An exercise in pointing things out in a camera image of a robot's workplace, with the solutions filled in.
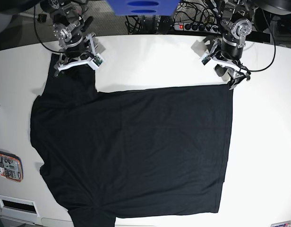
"black cable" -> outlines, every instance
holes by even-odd
[[[156,25],[155,25],[155,16],[153,16],[153,22],[152,22],[152,30],[153,30],[153,33],[155,34],[156,32]]]
[[[191,18],[191,17],[190,17],[186,12],[184,12],[184,11],[176,11],[176,15],[175,15],[175,18],[174,18],[174,19],[176,19],[177,15],[178,15],[179,13],[183,13],[183,14],[185,14],[185,15],[189,18],[189,20],[194,20],[193,18]]]
[[[197,6],[192,5],[192,4],[191,4],[191,7],[190,7],[190,6],[186,6],[186,8],[188,8],[188,9],[194,9],[194,10],[196,11],[196,12],[195,12],[195,16],[194,16],[194,18],[191,19],[192,22],[190,23],[190,26],[192,26],[192,25],[195,23],[195,21],[196,21],[196,17],[197,17],[197,15],[198,15],[198,11],[199,11],[199,9],[198,9]]]
[[[274,35],[273,35],[273,33],[272,33],[271,29],[270,29],[269,23],[268,23],[268,21],[266,19],[266,16],[265,16],[265,13],[264,13],[263,9],[262,9],[262,12],[263,12],[264,19],[265,19],[265,21],[267,23],[267,26],[268,26],[268,30],[270,32],[270,35],[273,38],[273,42],[274,42],[274,57],[273,57],[272,62],[267,67],[265,67],[264,69],[261,69],[261,70],[249,70],[250,72],[262,72],[262,71],[268,69],[273,64],[274,59],[276,57],[276,43],[275,43]]]
[[[204,16],[204,10],[202,11],[202,14],[200,16],[200,19],[199,19],[199,22],[198,22],[198,26],[200,26],[201,22],[202,22],[202,19],[203,19],[203,16]]]
[[[182,3],[182,2],[179,2],[179,4],[180,4],[180,7],[179,7],[178,9],[176,9],[176,10],[179,10],[179,9],[181,9],[181,8],[185,8],[185,7],[187,6],[186,3],[185,3],[185,6],[183,6],[183,3]]]
[[[228,53],[227,51],[225,51],[225,50],[217,50],[215,53],[211,54],[210,57],[213,58],[213,57],[216,56],[218,53],[221,53],[221,55],[222,55],[222,52],[225,53],[225,54],[227,54],[227,55],[230,57],[230,60],[234,61],[233,56],[232,56],[230,53]]]
[[[53,52],[53,53],[73,53],[73,52],[80,52],[80,51],[64,51],[64,52],[61,52],[61,51],[54,51],[54,50],[52,50],[52,49],[46,47],[46,46],[43,44],[43,42],[41,41],[41,39],[40,39],[40,37],[39,37],[39,35],[38,35],[38,33],[37,33],[37,30],[36,30],[36,19],[35,19],[35,17],[36,17],[36,13],[35,13],[35,6],[34,6],[34,13],[33,13],[33,15],[34,15],[33,25],[34,25],[34,32],[35,32],[36,38],[38,39],[38,41],[40,42],[40,44],[41,44],[45,49],[47,49],[48,51],[51,51],[51,52]]]
[[[202,0],[202,2],[206,7],[208,7],[208,4],[204,0]]]
[[[51,51],[51,52],[53,52],[53,53],[65,53],[65,52],[60,52],[60,51],[54,51],[54,50],[51,50],[50,48],[46,47],[46,46],[43,44],[43,42],[41,41],[41,39],[40,39],[40,37],[39,37],[39,35],[38,35],[37,31],[36,31],[36,22],[35,22],[36,19],[35,19],[35,17],[36,17],[36,13],[35,13],[35,6],[34,6],[34,19],[33,19],[34,32],[35,32],[36,38],[38,39],[38,41],[40,42],[40,44],[41,44],[45,49],[47,49],[48,51]]]
[[[134,32],[136,32],[136,34],[138,34],[141,27],[142,27],[140,24],[139,18],[136,19],[134,16],[129,16],[129,17],[135,20],[135,24],[134,25],[131,24],[129,19],[128,19],[128,16],[126,16],[127,21],[125,21],[125,26],[127,27],[128,35],[130,35],[131,33],[134,33]]]
[[[208,19],[210,19],[210,17],[214,17],[214,21],[212,22],[212,24],[214,24],[215,23],[215,21],[216,21],[216,17],[215,16],[213,16],[213,15],[208,15]]]
[[[208,15],[209,15],[208,9],[214,14],[214,11],[212,9],[210,9],[210,8],[208,8],[208,7],[200,4],[200,3],[197,3],[197,2],[189,2],[189,1],[185,1],[185,0],[181,0],[181,2],[188,3],[190,5],[194,5],[195,7],[196,7],[196,5],[200,5],[200,6],[202,6],[204,8],[204,10],[206,10],[206,12],[207,12]]]

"circuit board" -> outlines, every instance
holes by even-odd
[[[23,180],[23,168],[19,157],[0,151],[0,176],[15,182]]]

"white vent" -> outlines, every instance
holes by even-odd
[[[0,195],[2,216],[35,223],[39,217],[34,201]]]

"wire bundle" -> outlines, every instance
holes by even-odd
[[[130,22],[129,18],[135,21],[133,24]],[[128,35],[136,35],[143,29],[138,16],[126,16],[125,25],[128,30]]]
[[[202,3],[203,4],[199,2],[181,0],[173,18],[174,23],[191,21],[191,25],[193,25],[194,23],[200,24],[201,22],[203,22],[204,24],[215,24],[217,20],[215,12],[211,8],[209,8],[204,0],[202,0]],[[192,17],[189,14],[191,14],[191,11],[194,10],[195,14]]]
[[[262,72],[262,71],[268,69],[269,67],[272,66],[272,64],[273,64],[273,62],[274,62],[274,59],[275,59],[275,57],[276,57],[276,43],[275,43],[274,35],[273,35],[273,33],[272,33],[271,29],[270,29],[269,22],[267,21],[266,16],[265,16],[265,13],[264,13],[263,10],[262,10],[262,12],[263,12],[263,16],[264,16],[265,22],[266,22],[266,24],[267,24],[268,30],[269,30],[269,32],[270,32],[270,35],[271,35],[271,37],[273,38],[273,42],[274,42],[274,56],[273,56],[273,59],[272,59],[271,63],[270,63],[268,66],[266,66],[265,68],[260,69],[260,70],[249,70],[246,66],[244,66],[244,65],[240,62],[240,60],[232,60],[232,62],[233,62],[235,65],[237,65],[240,69],[246,70],[249,74],[250,74],[251,72]],[[230,56],[231,59],[234,59],[234,58],[233,58],[233,57],[232,57],[228,52],[226,52],[226,51],[224,51],[224,50],[218,50],[218,51],[216,51],[215,53],[213,53],[210,57],[212,58],[212,57],[216,56],[218,53],[221,53],[221,54],[222,54],[222,52],[224,52],[225,54],[227,54],[228,56]]]

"cable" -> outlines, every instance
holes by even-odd
[[[214,21],[213,21],[213,24],[215,23],[215,21],[216,21],[216,17],[215,16],[213,16],[213,15],[208,15],[208,19],[210,19],[210,17],[214,17]]]
[[[188,8],[188,9],[194,9],[196,12],[195,12],[195,16],[194,16],[194,18],[192,19],[192,22],[190,23],[190,26],[192,26],[194,23],[195,23],[195,21],[196,21],[196,17],[197,17],[197,15],[198,15],[198,11],[199,11],[199,9],[198,9],[198,7],[197,6],[195,6],[195,5],[192,5],[192,4],[190,4],[189,3],[189,5],[191,5],[191,7],[190,6],[188,6],[188,4],[186,3],[186,8]]]
[[[272,62],[268,66],[266,66],[264,69],[261,69],[261,70],[249,70],[250,72],[262,72],[262,71],[268,69],[273,64],[274,59],[276,57],[276,43],[275,43],[274,35],[273,35],[273,33],[272,33],[271,29],[270,29],[269,23],[268,23],[268,21],[266,19],[266,16],[265,16],[265,13],[264,13],[263,9],[262,9],[262,12],[263,12],[264,19],[265,19],[265,21],[267,23],[267,26],[268,26],[268,30],[270,32],[270,35],[273,38],[273,42],[274,42],[274,57],[273,57]]]
[[[189,1],[185,1],[185,0],[181,0],[181,2],[183,2],[183,3],[188,3],[188,4],[193,5],[193,6],[195,6],[195,7],[196,7],[196,5],[200,5],[200,6],[202,6],[202,7],[204,8],[203,10],[206,10],[206,12],[207,12],[208,15],[209,15],[208,9],[209,9],[209,10],[213,13],[213,15],[214,15],[214,11],[213,11],[212,9],[210,9],[210,8],[208,8],[208,7],[206,7],[206,6],[202,5],[202,4],[200,4],[200,3],[198,3],[198,2],[189,2]]]
[[[38,41],[40,42],[40,44],[45,48],[47,49],[48,51],[51,51],[53,53],[65,53],[65,52],[60,52],[60,51],[54,51],[54,50],[51,50],[50,48],[46,47],[43,42],[41,41],[37,31],[36,31],[36,19],[35,19],[35,16],[36,16],[36,13],[35,13],[35,6],[34,6],[34,19],[33,19],[33,24],[34,24],[34,32],[35,32],[35,35],[36,35],[36,38],[38,39]]]
[[[181,8],[185,8],[185,7],[187,6],[186,3],[185,3],[185,6],[183,6],[184,3],[182,3],[182,2],[179,2],[179,4],[180,4],[180,7],[179,7],[178,9],[176,9],[176,10],[179,10],[179,9],[181,9]]]
[[[216,56],[218,53],[221,53],[221,55],[222,55],[222,52],[225,53],[225,54],[227,54],[227,55],[230,57],[230,60],[234,61],[233,56],[232,56],[231,54],[229,54],[229,53],[228,53],[227,51],[225,51],[225,50],[217,50],[215,53],[211,54],[210,57],[213,58],[213,57]]]
[[[205,0],[202,0],[203,4],[208,7],[208,4],[205,2]]]
[[[178,15],[179,13],[183,13],[183,14],[185,14],[185,15],[188,17],[189,20],[194,20],[193,18],[191,18],[191,17],[190,17],[186,12],[184,12],[184,11],[177,11],[177,14],[175,15],[175,18],[174,18],[174,19],[176,19],[177,15]]]
[[[129,19],[128,18],[132,18],[135,20],[135,24],[131,24]],[[140,21],[139,21],[139,18],[135,18],[135,16],[126,16],[126,22],[125,22],[125,26],[127,27],[127,30],[128,30],[128,35],[136,32],[136,34],[139,33],[140,29],[141,29],[141,24],[140,24]]]
[[[80,52],[80,51],[64,51],[64,52],[62,52],[62,51],[55,51],[55,50],[52,50],[52,49],[46,47],[46,46],[43,44],[43,42],[41,41],[41,39],[40,39],[40,37],[39,37],[39,35],[38,35],[38,33],[37,33],[37,30],[36,30],[36,19],[35,19],[35,17],[36,17],[36,13],[35,13],[35,6],[34,6],[34,13],[33,13],[33,15],[34,15],[33,25],[34,25],[34,32],[35,32],[36,38],[37,38],[37,40],[39,41],[39,43],[40,43],[40,44],[41,44],[45,49],[47,49],[48,51],[51,51],[51,52],[53,52],[53,53],[75,53],[75,52]]]
[[[82,1],[80,1],[80,0],[71,0],[71,2],[77,3],[78,5],[83,5],[83,6],[85,6],[85,5],[88,4],[89,0],[86,0],[85,2],[82,2]]]

